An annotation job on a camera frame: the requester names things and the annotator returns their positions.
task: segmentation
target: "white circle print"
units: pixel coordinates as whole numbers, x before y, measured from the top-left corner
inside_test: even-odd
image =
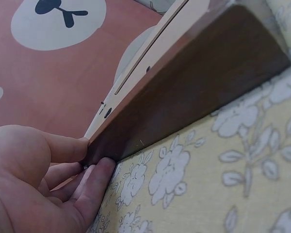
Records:
[[[33,50],[57,50],[89,38],[105,20],[105,0],[24,0],[16,10],[11,32]]]

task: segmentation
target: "finger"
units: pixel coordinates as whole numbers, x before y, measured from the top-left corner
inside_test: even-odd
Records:
[[[70,177],[79,174],[82,169],[79,163],[57,164],[49,167],[44,179],[49,190],[52,190]]]
[[[88,139],[75,139],[41,132],[46,139],[53,163],[72,163],[82,160],[87,152]]]
[[[88,177],[80,197],[77,200],[71,198],[63,204],[63,208],[76,220],[80,231],[87,230],[94,220],[114,168],[112,159],[102,158]]]
[[[90,176],[90,174],[92,173],[93,169],[95,168],[96,165],[91,165],[89,166],[86,170],[85,170],[85,174],[79,184],[79,186],[77,187],[77,189],[74,191],[74,193],[72,194],[71,198],[73,199],[78,199],[81,196],[81,193],[84,189],[84,186]]]
[[[65,184],[63,187],[51,191],[50,196],[58,198],[62,202],[68,201],[71,198],[72,194],[77,189],[77,187],[79,186],[84,174],[85,171],[81,172],[76,178],[71,180],[69,183]]]

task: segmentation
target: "floral pattern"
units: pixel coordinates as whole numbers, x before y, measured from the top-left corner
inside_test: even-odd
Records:
[[[145,172],[147,169],[146,164],[149,162],[153,154],[151,151],[146,157],[145,154],[142,153],[139,158],[139,162],[134,166],[131,164],[129,167],[129,172],[124,175],[124,185],[122,192],[118,199],[116,200],[117,209],[119,210],[123,204],[128,206],[132,198],[135,197],[140,190],[144,180],[145,180]]]
[[[291,0],[260,1],[291,58]],[[291,67],[121,161],[90,230],[291,233]]]
[[[152,233],[152,222],[143,221],[140,224],[141,217],[138,216],[140,205],[137,206],[135,212],[128,212],[121,217],[118,233]]]
[[[280,214],[270,233],[291,233],[291,208]]]

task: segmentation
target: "dark wooden edge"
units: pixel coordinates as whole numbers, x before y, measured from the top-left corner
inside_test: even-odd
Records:
[[[173,46],[92,137],[84,165],[128,157],[228,104],[290,66],[275,39],[245,7],[211,17],[181,50]]]

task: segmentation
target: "wooden plank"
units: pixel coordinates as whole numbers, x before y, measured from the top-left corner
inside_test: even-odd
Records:
[[[111,111],[91,138],[84,165],[142,150],[290,66],[244,6],[205,14]]]

